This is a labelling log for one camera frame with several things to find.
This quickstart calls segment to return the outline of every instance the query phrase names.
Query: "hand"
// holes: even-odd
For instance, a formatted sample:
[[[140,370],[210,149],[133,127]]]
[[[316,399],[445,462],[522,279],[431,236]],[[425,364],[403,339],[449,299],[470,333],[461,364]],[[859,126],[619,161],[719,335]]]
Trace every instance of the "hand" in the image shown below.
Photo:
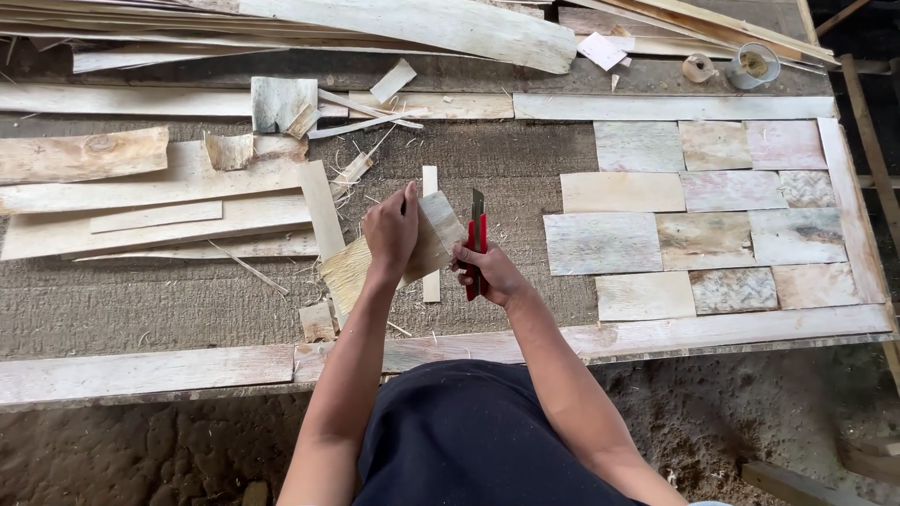
[[[363,218],[363,235],[372,253],[369,272],[399,283],[419,238],[419,198],[415,181],[369,209]]]
[[[533,289],[506,253],[492,240],[488,241],[487,253],[476,253],[459,243],[453,245],[453,253],[454,263],[451,269],[454,272],[459,269],[457,261],[479,267],[481,275],[488,282],[484,298],[502,306],[503,309],[508,309],[510,301]],[[460,285],[473,283],[472,277],[467,274],[460,274],[457,278]]]

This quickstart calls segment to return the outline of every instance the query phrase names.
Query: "right hand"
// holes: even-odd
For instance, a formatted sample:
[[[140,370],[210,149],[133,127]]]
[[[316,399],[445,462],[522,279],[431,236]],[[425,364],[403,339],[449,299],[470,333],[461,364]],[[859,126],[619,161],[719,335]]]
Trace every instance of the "right hand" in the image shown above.
[[[487,253],[476,253],[460,243],[453,245],[454,263],[451,269],[459,270],[459,262],[472,264],[481,269],[481,275],[488,282],[488,289],[484,298],[492,303],[509,308],[509,302],[515,298],[527,294],[532,290],[531,284],[518,272],[506,253],[497,246],[494,241],[488,241]],[[472,277],[467,274],[457,276],[460,285],[471,285]]]

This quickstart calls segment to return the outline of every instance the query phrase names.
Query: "left hand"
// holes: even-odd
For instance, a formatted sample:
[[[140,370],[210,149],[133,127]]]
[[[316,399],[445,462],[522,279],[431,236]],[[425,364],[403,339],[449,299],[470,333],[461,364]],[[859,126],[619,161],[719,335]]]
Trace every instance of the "left hand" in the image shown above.
[[[363,235],[372,252],[370,272],[399,282],[419,238],[419,198],[416,182],[374,205],[363,218]]]

